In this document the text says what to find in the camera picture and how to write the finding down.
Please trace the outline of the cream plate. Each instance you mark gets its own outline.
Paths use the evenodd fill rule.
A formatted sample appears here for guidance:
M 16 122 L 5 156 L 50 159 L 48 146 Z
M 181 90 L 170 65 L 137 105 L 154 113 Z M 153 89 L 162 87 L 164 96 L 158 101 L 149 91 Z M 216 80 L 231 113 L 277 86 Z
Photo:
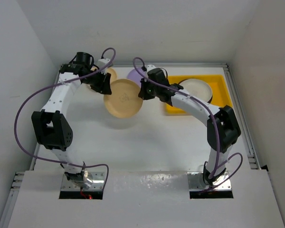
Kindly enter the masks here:
M 186 91 L 189 92 L 190 95 L 193 95 L 205 102 L 207 102 L 208 98 L 208 89 L 210 86 L 199 79 L 186 79 L 179 83 Z

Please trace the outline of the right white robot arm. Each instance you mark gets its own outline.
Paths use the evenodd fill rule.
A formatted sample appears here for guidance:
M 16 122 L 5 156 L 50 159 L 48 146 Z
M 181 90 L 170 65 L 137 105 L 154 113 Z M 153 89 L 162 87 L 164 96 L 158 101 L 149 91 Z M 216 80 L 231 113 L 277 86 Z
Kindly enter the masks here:
M 226 170 L 229 151 L 241 135 L 232 107 L 218 107 L 190 95 L 183 86 L 170 84 L 164 71 L 153 65 L 138 70 L 142 76 L 139 97 L 142 100 L 159 98 L 163 103 L 179 108 L 197 118 L 207 128 L 207 142 L 211 148 L 203 168 L 203 181 L 213 185 Z

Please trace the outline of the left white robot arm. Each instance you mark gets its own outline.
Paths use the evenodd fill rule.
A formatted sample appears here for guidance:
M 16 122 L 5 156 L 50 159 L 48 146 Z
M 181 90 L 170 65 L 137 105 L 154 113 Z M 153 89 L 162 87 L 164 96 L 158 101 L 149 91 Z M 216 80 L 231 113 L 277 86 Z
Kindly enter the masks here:
M 66 119 L 71 98 L 82 84 L 94 91 L 111 95 L 111 74 L 107 72 L 112 62 L 101 57 L 96 63 L 85 52 L 78 52 L 75 58 L 60 67 L 58 86 L 40 111 L 34 111 L 31 119 L 37 142 L 57 157 L 64 168 L 66 179 L 81 189 L 89 189 L 93 176 L 86 169 L 82 159 L 68 150 L 73 140 L 73 131 Z

